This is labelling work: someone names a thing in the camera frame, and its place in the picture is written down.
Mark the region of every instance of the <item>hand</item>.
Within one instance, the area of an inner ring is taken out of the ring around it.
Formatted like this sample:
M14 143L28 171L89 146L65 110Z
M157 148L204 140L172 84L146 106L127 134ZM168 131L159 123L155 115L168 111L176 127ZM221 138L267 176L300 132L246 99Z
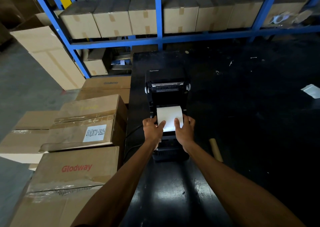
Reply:
M165 121L162 121L159 125L157 125L155 124L156 121L157 116L154 118L147 118L142 121L145 141L149 141L151 143L155 142L155 149L158 148L158 144L162 138L163 128L166 124Z
M192 117L186 116L183 114L183 126L180 128L180 122L179 119L174 119L174 126L176 128L176 137L178 142L182 145L185 152L186 151L186 145L188 143L194 142L194 128L195 128L195 120Z

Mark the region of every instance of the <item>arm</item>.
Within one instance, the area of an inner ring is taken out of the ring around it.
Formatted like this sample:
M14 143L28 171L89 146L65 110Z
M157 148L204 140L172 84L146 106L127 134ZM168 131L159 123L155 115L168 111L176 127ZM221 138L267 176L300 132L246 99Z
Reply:
M193 139L195 120L184 115L180 128L174 121L176 136L183 149L202 172L231 219L240 226L305 226L272 194L225 164L215 160Z
M162 137L165 121L156 126L156 118L143 120L144 144L117 173L86 203L71 227L119 226L137 188L142 171Z

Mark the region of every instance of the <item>table surface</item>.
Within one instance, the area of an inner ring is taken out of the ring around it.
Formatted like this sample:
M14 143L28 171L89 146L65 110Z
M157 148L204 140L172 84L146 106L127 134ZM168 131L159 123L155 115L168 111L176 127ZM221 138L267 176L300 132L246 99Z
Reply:
M312 210L296 191L305 190L306 198L317 191L310 177L316 160L308 152L319 140L314 125L320 103L300 89L320 82L319 48L318 41L285 41L135 54L127 133L149 117L146 70L183 66L191 78L187 112L196 119L195 141L212 154L208 140L216 138L226 165L266 188L308 224ZM142 128L127 138L125 160L143 141ZM166 223L233 225L191 159L155 163L151 158L122 226Z

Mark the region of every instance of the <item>black printer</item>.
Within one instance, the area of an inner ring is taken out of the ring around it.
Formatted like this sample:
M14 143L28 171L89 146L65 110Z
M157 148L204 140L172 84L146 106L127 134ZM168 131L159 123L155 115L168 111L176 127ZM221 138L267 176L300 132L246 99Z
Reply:
M182 113L187 115L186 104L191 84L182 67L148 70L145 79L151 118L157 115L157 108L170 106L180 106ZM189 155L172 131L163 133L152 157L155 161L180 161L188 159Z

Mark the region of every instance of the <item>blue metal rack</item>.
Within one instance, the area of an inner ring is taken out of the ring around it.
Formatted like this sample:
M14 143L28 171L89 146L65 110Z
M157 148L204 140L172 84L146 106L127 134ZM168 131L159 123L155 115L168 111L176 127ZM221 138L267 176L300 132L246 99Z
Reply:
M57 6L61 8L61 3L59 0L55 0ZM306 26L292 29L261 29L261 26L268 15L268 12L274 2L274 0L265 0L262 7L249 30L245 31L222 31L214 33L203 33L194 35L177 35L177 36L163 36L163 24L162 24L162 9L161 0L156 1L156 19L157 19L157 37L155 38L140 38L136 39L135 36L129 36L129 39L125 40L108 40L108 41L98 41L98 42L74 42L72 39L67 37L62 28L64 27L62 21L57 18L52 9L50 8L46 0L38 0L42 9L45 11L49 19L51 20L54 28L61 37L66 48L70 52L71 56L74 58L75 62L78 64L82 73L86 78L90 78L90 73L81 61L78 53L75 52L76 49L85 48L101 48L101 47L122 47L133 45L148 45L157 44L158 50L162 50L164 43L175 43L175 42L191 42L200 40L212 40L212 39L228 39L228 38L249 38L249 41L253 41L256 36L267 36L275 34L293 34L293 33L307 33L307 32L320 32L320 25ZM310 0L306 6L315 6L319 0Z

